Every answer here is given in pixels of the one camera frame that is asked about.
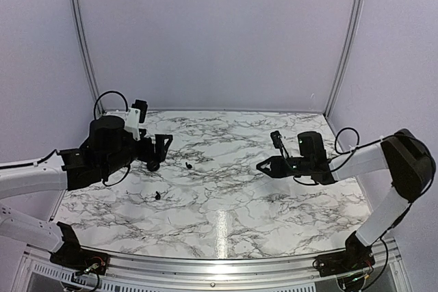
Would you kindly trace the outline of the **black round charging case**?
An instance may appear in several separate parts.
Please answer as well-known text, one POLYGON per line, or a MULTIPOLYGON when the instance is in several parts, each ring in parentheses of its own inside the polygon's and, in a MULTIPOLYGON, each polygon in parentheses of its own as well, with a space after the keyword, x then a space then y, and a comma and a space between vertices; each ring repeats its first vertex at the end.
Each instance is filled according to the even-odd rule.
POLYGON ((160 163, 157 161, 147 162, 146 168, 149 172, 156 172, 160 168, 160 163))

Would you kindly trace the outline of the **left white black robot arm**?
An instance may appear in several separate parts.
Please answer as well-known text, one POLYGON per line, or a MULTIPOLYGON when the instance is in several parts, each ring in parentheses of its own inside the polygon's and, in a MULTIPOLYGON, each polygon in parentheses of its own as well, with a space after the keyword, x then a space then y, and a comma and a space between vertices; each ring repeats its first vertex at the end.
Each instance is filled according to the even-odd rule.
MULTIPOLYGON (((134 161, 156 171, 172 140, 169 134, 147 137, 143 129, 129 126, 120 116, 102 116, 90 123, 89 135, 79 148, 54 150, 27 163, 3 164, 1 198, 39 191, 75 191, 106 183, 113 173, 130 168, 134 161)), ((60 256, 72 268, 86 263, 86 252, 68 224, 44 222, 2 204, 1 235, 60 256)))

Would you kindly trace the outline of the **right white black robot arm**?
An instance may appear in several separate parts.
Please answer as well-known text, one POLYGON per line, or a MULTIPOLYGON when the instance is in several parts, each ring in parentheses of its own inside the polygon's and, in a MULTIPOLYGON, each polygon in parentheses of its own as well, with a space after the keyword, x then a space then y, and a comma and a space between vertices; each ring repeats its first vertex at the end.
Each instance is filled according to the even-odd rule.
POLYGON ((320 133, 298 134, 299 154, 291 156, 279 131, 270 135, 280 152, 256 165, 274 179, 309 177, 315 185, 334 185, 350 178, 386 178, 388 186, 378 206, 345 242, 339 264, 353 270, 365 260, 372 245, 396 227, 414 202, 431 187, 437 164, 425 143, 408 129, 382 136, 373 142, 356 145, 335 157, 328 157, 320 133))

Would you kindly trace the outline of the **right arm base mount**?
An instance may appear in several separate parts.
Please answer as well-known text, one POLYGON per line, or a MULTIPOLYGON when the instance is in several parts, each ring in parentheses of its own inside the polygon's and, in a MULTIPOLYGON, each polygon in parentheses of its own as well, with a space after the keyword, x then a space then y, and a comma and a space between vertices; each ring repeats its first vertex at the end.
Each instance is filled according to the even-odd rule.
POLYGON ((375 264, 372 244, 365 245, 352 233, 345 241, 345 249, 316 256, 313 268, 321 277, 344 274, 375 264))

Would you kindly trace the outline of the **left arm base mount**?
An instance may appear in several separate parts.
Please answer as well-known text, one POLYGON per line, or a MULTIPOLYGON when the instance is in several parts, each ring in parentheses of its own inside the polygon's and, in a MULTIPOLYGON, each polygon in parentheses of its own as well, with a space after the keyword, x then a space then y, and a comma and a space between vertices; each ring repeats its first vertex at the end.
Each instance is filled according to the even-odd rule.
POLYGON ((58 222, 56 225, 62 233, 62 244, 59 250, 51 252, 50 261, 56 265, 75 269, 81 273, 97 264, 96 273, 104 275, 110 259, 109 254, 84 249, 70 225, 61 222, 58 222))

